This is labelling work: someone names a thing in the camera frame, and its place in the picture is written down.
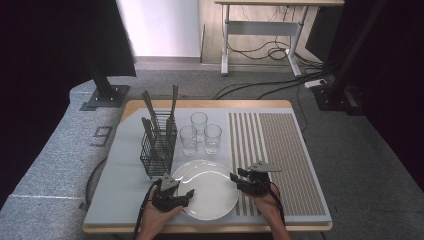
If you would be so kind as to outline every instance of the table leg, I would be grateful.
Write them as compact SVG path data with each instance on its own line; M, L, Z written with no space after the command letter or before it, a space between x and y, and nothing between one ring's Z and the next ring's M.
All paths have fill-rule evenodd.
M224 47L222 48L221 75L228 75L228 24L230 23L230 5L225 6Z
M292 67L293 73L296 77L302 76L299 66L297 65L297 57L294 55L296 52L296 47L299 42L300 34L302 33L302 28L305 23L306 14L308 13L308 6L303 7L302 19L297 24L296 33L294 39L291 43L290 50L286 49L287 58L289 59L290 66Z

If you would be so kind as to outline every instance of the striped mat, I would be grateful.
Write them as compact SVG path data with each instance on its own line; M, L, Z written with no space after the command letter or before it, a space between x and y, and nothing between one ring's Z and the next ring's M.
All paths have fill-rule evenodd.
M306 148L291 113L229 113L233 172L257 161L276 166L271 181L280 189L286 216L322 216L325 209ZM253 202L240 194L237 216L258 215Z

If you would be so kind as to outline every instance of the white plate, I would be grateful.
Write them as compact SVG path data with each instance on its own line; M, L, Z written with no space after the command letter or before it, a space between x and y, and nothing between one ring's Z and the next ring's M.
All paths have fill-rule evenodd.
M231 170L217 163L194 165L180 181L178 195L194 189L184 212L199 220L214 220L225 216L236 205L239 191L230 180Z
M208 160L193 160L188 163L185 163L184 165L181 165L181 167L177 168L175 170L174 175L172 175L172 178L174 178L177 181L180 181L184 175L189 172L194 166L203 164L203 163L213 163Z

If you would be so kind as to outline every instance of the standing desk frame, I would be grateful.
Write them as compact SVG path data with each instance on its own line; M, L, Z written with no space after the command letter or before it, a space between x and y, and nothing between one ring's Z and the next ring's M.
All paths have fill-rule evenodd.
M343 0L215 0L216 4L225 5L224 47L222 49L221 74L228 75L228 35L265 35L293 36L290 49L286 49L287 58L296 77L302 73L297 64L296 52L305 23L309 6L340 6ZM230 21L231 5L256 6L303 6L302 18L299 22L261 22L261 21Z

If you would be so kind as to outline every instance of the white wall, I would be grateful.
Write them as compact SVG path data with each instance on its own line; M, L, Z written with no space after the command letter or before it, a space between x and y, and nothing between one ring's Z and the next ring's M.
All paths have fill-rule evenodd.
M198 0L117 0L134 57L200 57Z

